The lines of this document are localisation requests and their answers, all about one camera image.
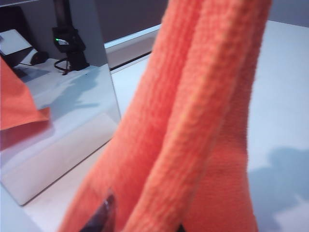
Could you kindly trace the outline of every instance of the orange towel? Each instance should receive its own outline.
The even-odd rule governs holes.
[[[6,130],[30,122],[47,121],[49,108],[37,110],[28,87],[1,58],[0,128]]]
[[[114,231],[257,231],[246,127],[269,0],[171,0],[134,99],[59,229],[110,192]]]

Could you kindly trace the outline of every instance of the dark object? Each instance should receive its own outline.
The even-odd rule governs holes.
[[[54,0],[54,4],[58,25],[53,28],[54,43],[61,53],[67,54],[67,61],[70,63],[70,68],[65,72],[82,70],[89,63],[83,53],[85,44],[72,24],[69,0]]]
[[[33,55],[31,58],[30,64],[36,65],[36,64],[42,64],[49,58],[47,52],[37,52]]]
[[[115,198],[110,195],[97,209],[80,232],[113,232]]]
[[[182,225],[180,225],[180,227],[178,228],[176,232],[185,232],[185,229]]]
[[[10,67],[15,67],[32,51],[32,49],[33,49],[32,47],[28,47],[26,49],[5,56],[1,54],[1,57]]]
[[[35,46],[28,23],[20,6],[0,7],[0,32],[15,29],[29,44]]]

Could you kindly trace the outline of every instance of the orange cloth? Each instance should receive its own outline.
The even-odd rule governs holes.
[[[1,130],[30,122],[47,121],[49,108],[37,110],[28,87],[1,58]]]
[[[269,0],[170,0],[114,138],[69,207],[79,231],[110,190],[115,232],[255,232],[248,104]]]

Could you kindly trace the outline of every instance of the fabric fold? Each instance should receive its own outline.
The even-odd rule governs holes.
[[[248,104],[270,1],[171,0],[134,99],[59,231],[112,192],[115,232],[257,231]]]
[[[6,130],[31,122],[48,121],[50,109],[37,110],[28,87],[1,58],[0,129]]]

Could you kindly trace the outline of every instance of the white surface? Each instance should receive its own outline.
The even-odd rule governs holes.
[[[24,206],[25,212],[42,231],[54,232],[57,230],[76,190],[103,149],[104,147],[101,147],[45,190],[43,194]]]
[[[250,110],[248,168],[260,232],[309,228],[308,30],[268,22],[264,35]],[[112,75],[122,114],[146,62]],[[97,154],[24,207],[43,231],[55,231]]]
[[[253,86],[249,180],[260,232],[309,231],[309,28],[268,21]]]
[[[19,204],[107,142],[120,120],[108,65],[62,76],[53,63],[22,68],[37,107],[51,108],[50,124],[1,151],[1,182]]]
[[[12,29],[0,33],[0,51],[4,55],[32,47],[17,30]]]
[[[2,232],[41,232],[39,227],[16,204],[9,193],[0,186],[1,192],[1,225]]]
[[[140,77],[146,68],[147,61],[148,59],[144,59],[112,74],[121,115],[125,113],[131,102]]]

